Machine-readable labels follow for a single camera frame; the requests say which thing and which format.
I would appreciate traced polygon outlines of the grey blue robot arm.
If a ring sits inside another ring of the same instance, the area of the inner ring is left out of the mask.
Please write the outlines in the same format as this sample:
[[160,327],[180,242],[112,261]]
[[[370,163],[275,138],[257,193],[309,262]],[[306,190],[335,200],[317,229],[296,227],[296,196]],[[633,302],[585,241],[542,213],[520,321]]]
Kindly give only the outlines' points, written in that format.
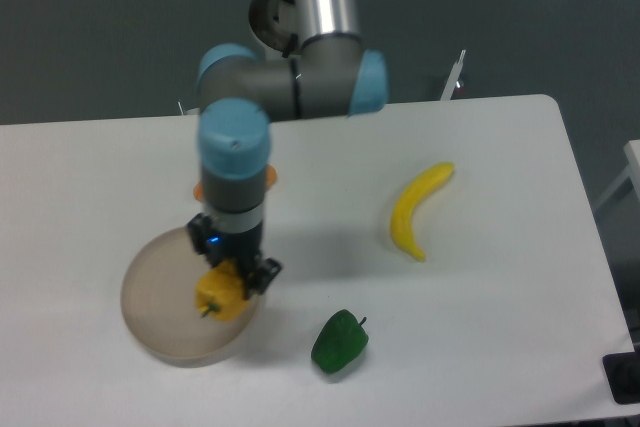
[[281,271],[261,251],[271,124],[373,113],[388,100],[385,59],[363,46],[355,0],[281,1],[292,11],[275,24],[289,35],[280,58],[219,45],[196,82],[203,210],[187,229],[212,267],[235,263],[246,297]]

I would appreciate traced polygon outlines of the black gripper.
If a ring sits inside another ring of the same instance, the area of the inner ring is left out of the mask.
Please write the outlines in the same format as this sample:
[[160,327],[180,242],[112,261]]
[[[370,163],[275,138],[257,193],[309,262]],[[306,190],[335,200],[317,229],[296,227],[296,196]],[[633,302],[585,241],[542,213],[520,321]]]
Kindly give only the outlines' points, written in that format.
[[225,259],[235,260],[243,280],[244,297],[263,295],[282,271],[282,264],[261,253],[263,225],[240,233],[219,230],[210,217],[200,213],[186,224],[193,250],[204,256],[212,269]]

